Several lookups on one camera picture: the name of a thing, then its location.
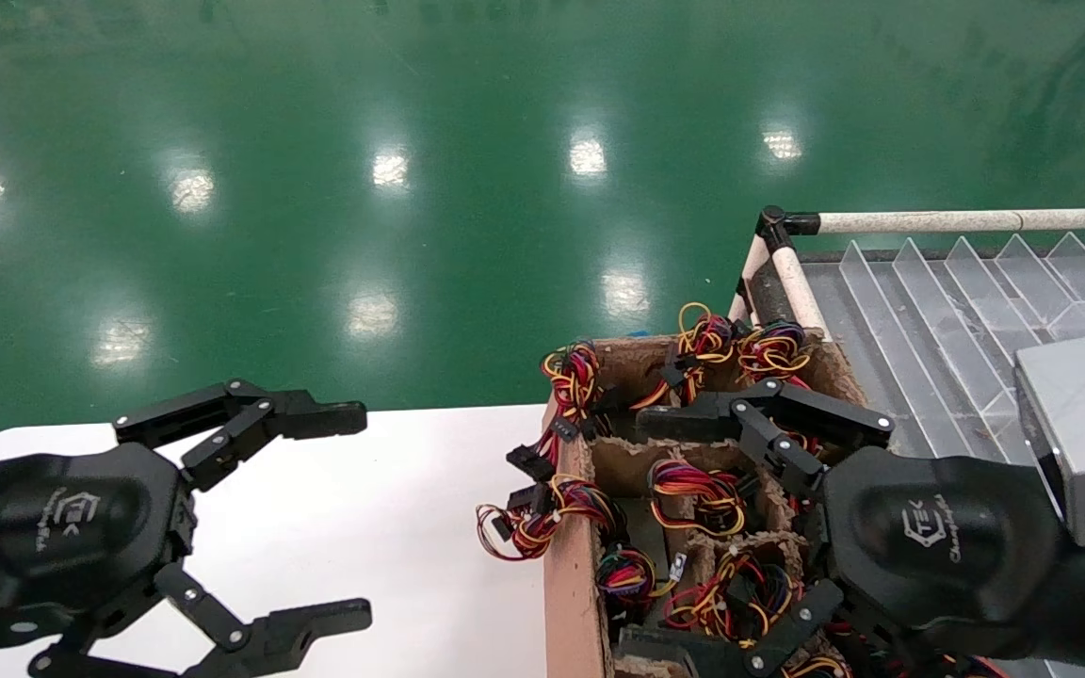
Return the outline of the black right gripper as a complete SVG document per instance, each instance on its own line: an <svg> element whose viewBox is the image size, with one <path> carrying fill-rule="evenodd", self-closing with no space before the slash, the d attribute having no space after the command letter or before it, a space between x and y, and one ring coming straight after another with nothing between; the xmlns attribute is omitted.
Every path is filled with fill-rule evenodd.
<svg viewBox="0 0 1085 678"><path fill-rule="evenodd" d="M816 583L751 648L627 626L618 656L675 662L690 677L786 677L838 607L871 642L905 652L1027 656L1030 610L1072 545L1036 469L892 455L891 417L775 379L649 405L636 428L655 442L736 442L788 492L819 499L833 583ZM858 451L828 469L795 433Z"/></svg>

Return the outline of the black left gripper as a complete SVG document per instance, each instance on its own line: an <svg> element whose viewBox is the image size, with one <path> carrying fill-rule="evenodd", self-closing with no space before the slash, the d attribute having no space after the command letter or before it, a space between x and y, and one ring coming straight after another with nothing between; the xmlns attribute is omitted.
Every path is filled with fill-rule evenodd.
<svg viewBox="0 0 1085 678"><path fill-rule="evenodd" d="M192 489L210 491L277 438L310 442L366 426L363 402L317 402L309 391L232 380L117 417L115 449L0 460L0 649L64 634L33 658L31 677L169 677L89 653L95 638L122 634L162 596L214 643L186 677L295 670L315 640L369 628L366 598L244 623L177 565L197 526ZM207 438L182 456L182 471L154 452L200 433Z"/></svg>

